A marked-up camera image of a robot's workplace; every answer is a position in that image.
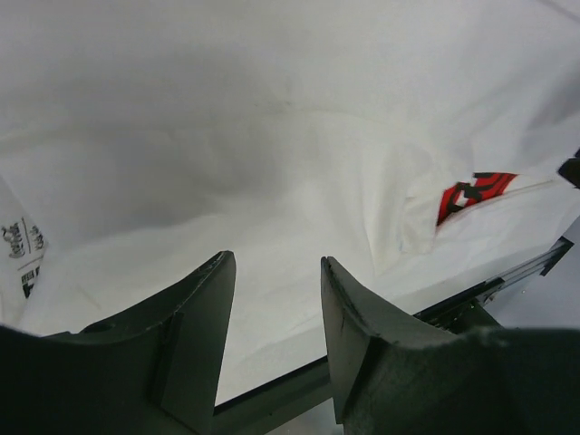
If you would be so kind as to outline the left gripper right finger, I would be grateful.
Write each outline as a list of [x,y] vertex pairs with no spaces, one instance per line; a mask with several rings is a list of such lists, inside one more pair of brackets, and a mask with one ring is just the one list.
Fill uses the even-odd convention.
[[334,415],[347,434],[576,434],[579,333],[452,333],[321,261]]

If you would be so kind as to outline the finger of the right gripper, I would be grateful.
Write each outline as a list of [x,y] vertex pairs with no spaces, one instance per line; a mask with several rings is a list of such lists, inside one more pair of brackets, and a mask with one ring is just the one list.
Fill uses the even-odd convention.
[[580,189],[580,159],[578,157],[565,161],[558,169],[558,174],[576,189]]

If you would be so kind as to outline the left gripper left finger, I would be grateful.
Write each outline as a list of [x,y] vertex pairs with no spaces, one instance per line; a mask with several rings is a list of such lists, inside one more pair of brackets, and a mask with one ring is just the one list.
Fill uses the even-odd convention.
[[4,434],[208,434],[236,282],[222,251],[79,333],[1,331]]

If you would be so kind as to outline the white t-shirt with red print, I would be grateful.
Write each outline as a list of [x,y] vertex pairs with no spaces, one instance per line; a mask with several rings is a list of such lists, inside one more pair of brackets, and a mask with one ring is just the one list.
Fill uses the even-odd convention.
[[4,1],[1,322],[237,260],[217,398],[324,353],[320,260],[414,313],[579,214],[576,1]]

